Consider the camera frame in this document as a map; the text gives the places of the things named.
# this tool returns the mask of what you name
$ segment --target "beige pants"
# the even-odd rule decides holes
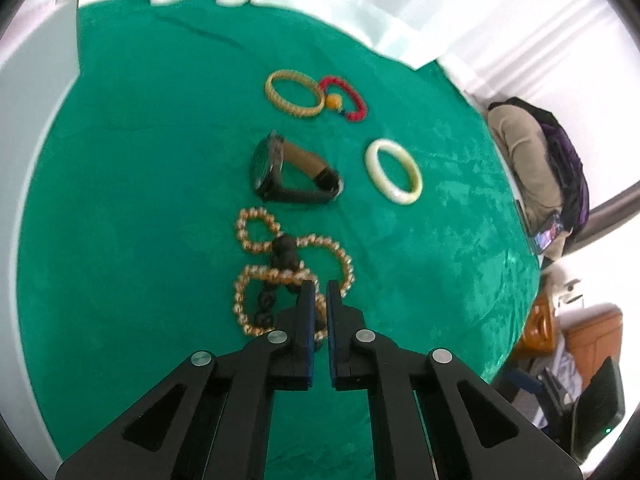
[[[529,231],[535,232],[556,210],[562,209],[562,194],[548,163],[546,139],[538,122],[522,108],[501,105],[487,115],[487,123],[502,156],[518,181]],[[544,255],[562,256],[567,232],[562,232]]]

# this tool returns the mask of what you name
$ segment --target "red beaded bracelet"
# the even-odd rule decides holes
[[[335,110],[339,114],[344,115],[344,117],[351,123],[357,123],[363,120],[367,116],[367,105],[364,104],[362,97],[358,94],[353,87],[347,83],[344,79],[335,76],[328,75],[323,77],[322,80],[318,83],[323,92],[326,93],[326,88],[329,85],[339,86],[342,90],[344,90],[347,95],[351,98],[353,103],[356,105],[356,111],[354,112],[345,112],[342,109],[342,98],[339,94],[329,94],[326,97],[325,106],[331,110]]]

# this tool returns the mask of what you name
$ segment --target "black bead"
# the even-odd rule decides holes
[[[258,293],[258,310],[271,310],[276,305],[276,293],[273,290],[261,290]]]
[[[295,283],[289,283],[289,285],[285,286],[291,294],[300,294],[301,287],[299,285],[296,285]]]
[[[320,314],[318,314],[318,311],[315,311],[316,313],[316,332],[318,332],[319,330],[324,330],[326,328],[326,320],[322,319],[322,317],[320,317]]]
[[[274,291],[274,290],[278,290],[278,287],[280,286],[279,283],[273,283],[273,282],[262,282],[262,290],[266,290],[266,291]]]
[[[295,251],[298,248],[296,245],[296,239],[291,235],[280,235],[273,242],[271,242],[271,252],[273,254],[280,255],[289,251]]]
[[[259,310],[255,313],[254,325],[259,326],[260,328],[269,328],[273,326],[273,314],[271,312]]]

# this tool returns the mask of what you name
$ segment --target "wooden furniture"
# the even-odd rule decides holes
[[[570,328],[564,333],[566,349],[574,356],[582,376],[582,389],[607,357],[620,361],[622,348],[622,312],[613,309]]]
[[[554,308],[543,286],[522,330],[522,336],[513,347],[509,361],[534,359],[549,355],[556,348]]]

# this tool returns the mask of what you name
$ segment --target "watch face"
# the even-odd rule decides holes
[[[251,185],[256,191],[264,184],[265,179],[271,172],[269,142],[269,137],[260,141],[255,148],[254,159],[251,161]]]

